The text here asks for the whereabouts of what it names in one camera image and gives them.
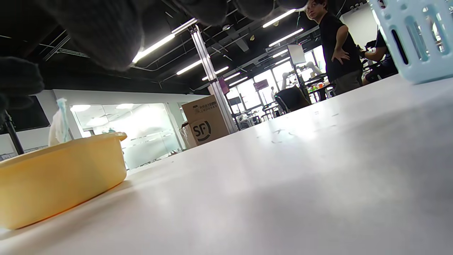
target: sf logo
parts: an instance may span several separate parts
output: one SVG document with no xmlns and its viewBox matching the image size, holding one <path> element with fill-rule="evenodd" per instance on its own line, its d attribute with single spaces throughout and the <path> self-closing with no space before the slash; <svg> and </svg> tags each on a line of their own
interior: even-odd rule
<svg viewBox="0 0 453 255">
<path fill-rule="evenodd" d="M 195 136 L 199 142 L 206 141 L 211 136 L 211 126 L 207 121 L 198 126 L 194 126 L 193 131 L 195 132 Z"/>
</svg>

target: tissue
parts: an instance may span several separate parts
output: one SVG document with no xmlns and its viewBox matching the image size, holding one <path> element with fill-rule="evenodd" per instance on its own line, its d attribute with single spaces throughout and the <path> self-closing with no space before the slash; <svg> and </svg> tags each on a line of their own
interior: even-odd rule
<svg viewBox="0 0 453 255">
<path fill-rule="evenodd" d="M 57 145 L 71 140 L 69 136 L 69 125 L 66 116 L 66 99 L 57 100 L 58 111 L 53 116 L 49 132 L 49 146 Z"/>
</svg>

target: gray pants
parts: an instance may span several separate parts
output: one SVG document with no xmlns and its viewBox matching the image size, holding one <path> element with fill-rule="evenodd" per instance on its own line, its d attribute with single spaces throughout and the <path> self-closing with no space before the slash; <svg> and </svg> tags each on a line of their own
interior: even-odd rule
<svg viewBox="0 0 453 255">
<path fill-rule="evenodd" d="M 336 79 L 334 83 L 336 95 L 360 88 L 362 86 L 362 70 L 357 70 L 343 75 L 342 77 Z"/>
</svg>

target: screen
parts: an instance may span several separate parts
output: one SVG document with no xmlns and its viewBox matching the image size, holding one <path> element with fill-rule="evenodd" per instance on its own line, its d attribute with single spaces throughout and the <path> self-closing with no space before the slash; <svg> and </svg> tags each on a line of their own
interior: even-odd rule
<svg viewBox="0 0 453 255">
<path fill-rule="evenodd" d="M 231 106 L 241 103 L 241 99 L 239 97 L 235 97 L 235 98 L 229 99 L 229 101 L 230 101 L 230 105 Z"/>
<path fill-rule="evenodd" d="M 50 126 L 38 98 L 36 96 L 30 97 L 33 100 L 33 104 L 30 107 L 21 110 L 8 110 L 16 132 Z M 0 134 L 7 133 L 6 129 L 0 128 Z"/>
</svg>

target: yellow plastic tray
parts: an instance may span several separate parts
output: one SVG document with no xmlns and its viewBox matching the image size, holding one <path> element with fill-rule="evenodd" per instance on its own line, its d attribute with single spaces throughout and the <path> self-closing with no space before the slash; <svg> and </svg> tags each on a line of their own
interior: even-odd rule
<svg viewBox="0 0 453 255">
<path fill-rule="evenodd" d="M 0 162 L 0 228 L 42 221 L 123 182 L 126 137 L 102 134 Z"/>
</svg>

